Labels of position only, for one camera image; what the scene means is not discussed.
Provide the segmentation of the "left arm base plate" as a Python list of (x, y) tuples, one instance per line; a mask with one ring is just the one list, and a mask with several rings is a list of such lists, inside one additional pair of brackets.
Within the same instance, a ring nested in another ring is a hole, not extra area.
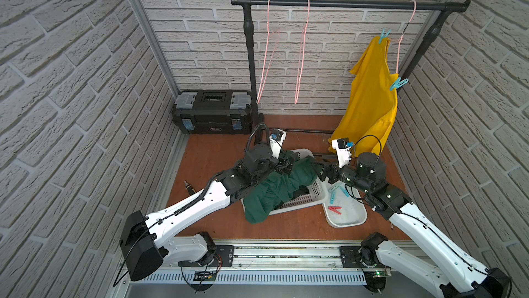
[(215, 251), (208, 251), (206, 254), (196, 262), (182, 261), (178, 265), (181, 267), (213, 267), (216, 269), (218, 265), (222, 268), (232, 267), (234, 260), (234, 245), (220, 245)]

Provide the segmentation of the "red clothespin green shirt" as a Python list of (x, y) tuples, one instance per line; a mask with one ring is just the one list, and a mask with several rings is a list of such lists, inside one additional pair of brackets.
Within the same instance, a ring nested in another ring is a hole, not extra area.
[(338, 214), (338, 215), (341, 215), (342, 212), (340, 211), (341, 210), (341, 206), (329, 206), (327, 209), (335, 214)]

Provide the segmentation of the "pink hanger of yellow shirt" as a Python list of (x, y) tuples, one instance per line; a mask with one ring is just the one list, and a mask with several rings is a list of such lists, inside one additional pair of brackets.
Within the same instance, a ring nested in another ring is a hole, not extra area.
[(397, 74), (400, 74), (400, 62), (401, 62), (400, 57), (401, 57), (401, 52), (402, 52), (402, 50), (401, 50), (402, 41), (404, 39), (404, 36), (406, 35), (406, 31), (409, 28), (410, 23), (413, 22), (413, 19), (415, 17), (416, 11), (417, 11), (417, 1), (416, 0), (411, 0), (411, 1), (413, 3), (413, 11), (412, 11), (412, 14), (411, 14), (411, 16), (409, 18), (409, 21), (404, 26), (404, 29), (403, 29), (403, 31), (402, 31), (402, 33), (400, 35), (399, 40), (398, 40), (397, 61), (396, 61), (396, 65), (395, 65), (395, 73), (397, 73)]

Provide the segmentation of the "white perforated laundry basket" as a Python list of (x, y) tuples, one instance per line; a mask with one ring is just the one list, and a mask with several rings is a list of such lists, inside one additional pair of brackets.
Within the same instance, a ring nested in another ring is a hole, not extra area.
[(288, 151), (296, 161), (289, 174), (270, 174), (242, 200), (245, 218), (252, 224), (278, 215), (322, 204), (329, 198), (328, 181), (321, 180), (311, 167), (315, 161), (308, 149)]

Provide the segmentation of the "pink hanger of green shirt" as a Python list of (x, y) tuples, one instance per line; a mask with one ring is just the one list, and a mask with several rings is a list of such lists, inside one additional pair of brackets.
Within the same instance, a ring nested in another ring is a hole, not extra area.
[(300, 48), (299, 48), (299, 54), (298, 54), (298, 70), (296, 74), (296, 88), (295, 88), (294, 104), (298, 103), (299, 95), (300, 95), (300, 87), (301, 87), (301, 81), (302, 81), (303, 70), (304, 70), (304, 57), (305, 57), (307, 29), (308, 29), (308, 24), (309, 24), (310, 10), (311, 10), (311, 2), (310, 0), (307, 0), (307, 16), (306, 16), (306, 20), (305, 20), (305, 23), (302, 29), (301, 37), (300, 37)]

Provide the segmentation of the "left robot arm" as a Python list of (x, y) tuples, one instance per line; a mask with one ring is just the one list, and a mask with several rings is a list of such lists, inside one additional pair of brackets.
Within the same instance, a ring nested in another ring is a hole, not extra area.
[(179, 247), (171, 248), (169, 242), (198, 220), (248, 196), (271, 173), (292, 169), (294, 161), (282, 149), (286, 132), (260, 123), (251, 135), (260, 130), (266, 132), (267, 142), (246, 146), (243, 158), (232, 168), (214, 174), (204, 189), (161, 211), (148, 215), (135, 211), (126, 218), (119, 240), (123, 264), (115, 284), (126, 277), (131, 281), (145, 279), (163, 265), (165, 258), (199, 264), (213, 259), (216, 246), (207, 233), (184, 237)]

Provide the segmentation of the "black t-shirt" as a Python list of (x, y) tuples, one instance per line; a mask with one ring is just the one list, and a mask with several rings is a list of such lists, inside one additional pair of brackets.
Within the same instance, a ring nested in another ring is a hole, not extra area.
[(307, 186), (301, 186), (298, 190), (293, 192), (292, 200), (288, 202), (279, 203), (271, 214), (279, 214), (295, 210), (296, 207), (302, 206), (312, 201), (310, 190)]

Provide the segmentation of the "pink hanger of black shirt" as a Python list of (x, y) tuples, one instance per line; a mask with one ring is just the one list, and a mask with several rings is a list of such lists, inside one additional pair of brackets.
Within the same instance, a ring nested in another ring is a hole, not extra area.
[(267, 39), (265, 43), (264, 48), (264, 59), (263, 59), (263, 67), (260, 75), (260, 84), (257, 92), (257, 104), (260, 104), (261, 98), (263, 96), (263, 92), (266, 86), (267, 77), (269, 74), (269, 69), (276, 51), (276, 46), (278, 41), (275, 42), (274, 48), (271, 51), (271, 54), (269, 54), (269, 42), (271, 37), (271, 31), (270, 31), (270, 7), (271, 7), (271, 0), (267, 0), (267, 22), (266, 22), (266, 28), (267, 28)]

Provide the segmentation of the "yellow t-shirt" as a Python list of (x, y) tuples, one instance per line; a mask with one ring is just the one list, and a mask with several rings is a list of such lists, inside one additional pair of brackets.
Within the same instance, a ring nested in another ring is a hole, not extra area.
[(350, 70), (354, 76), (347, 110), (329, 139), (347, 138), (355, 144), (351, 152), (379, 155), (391, 134), (398, 112), (397, 91), (391, 85), (399, 75), (391, 73), (387, 55), (390, 40), (379, 36), (369, 43)]

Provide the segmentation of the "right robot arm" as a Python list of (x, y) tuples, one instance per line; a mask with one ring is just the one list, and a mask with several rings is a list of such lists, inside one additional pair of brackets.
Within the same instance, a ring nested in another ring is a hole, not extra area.
[(404, 251), (381, 233), (362, 241), (360, 263), (367, 268), (389, 267), (435, 297), (509, 297), (512, 279), (499, 268), (479, 262), (439, 230), (412, 199), (386, 180), (386, 165), (375, 153), (362, 153), (350, 166), (356, 145), (347, 138), (331, 143), (338, 161), (316, 162), (319, 179), (363, 192), (354, 200), (371, 208), (404, 232), (431, 259)]

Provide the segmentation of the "teal clothespin yellow shirt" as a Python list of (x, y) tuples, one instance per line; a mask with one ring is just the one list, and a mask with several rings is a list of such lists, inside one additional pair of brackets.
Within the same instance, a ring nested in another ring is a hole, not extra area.
[(379, 43), (381, 44), (384, 40), (388, 40), (391, 33), (391, 29), (382, 29), (379, 37)]
[(390, 86), (390, 90), (391, 91), (397, 91), (399, 88), (403, 87), (404, 85), (408, 84), (409, 83), (409, 79), (408, 78), (405, 78), (405, 79), (402, 79), (401, 77), (399, 77), (391, 86)]

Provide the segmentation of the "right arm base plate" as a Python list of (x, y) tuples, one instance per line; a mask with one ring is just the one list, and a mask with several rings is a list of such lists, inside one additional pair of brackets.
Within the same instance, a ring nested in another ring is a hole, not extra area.
[(373, 248), (365, 246), (340, 246), (340, 260), (344, 269), (372, 269), (383, 267)]

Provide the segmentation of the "green t-shirt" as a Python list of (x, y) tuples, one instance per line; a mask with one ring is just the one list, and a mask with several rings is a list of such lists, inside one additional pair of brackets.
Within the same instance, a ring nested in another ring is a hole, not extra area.
[(298, 160), (290, 174), (273, 172), (244, 198), (245, 219), (251, 224), (264, 222), (281, 202), (292, 200), (293, 192), (301, 186), (309, 187), (318, 178), (313, 168), (315, 159)]

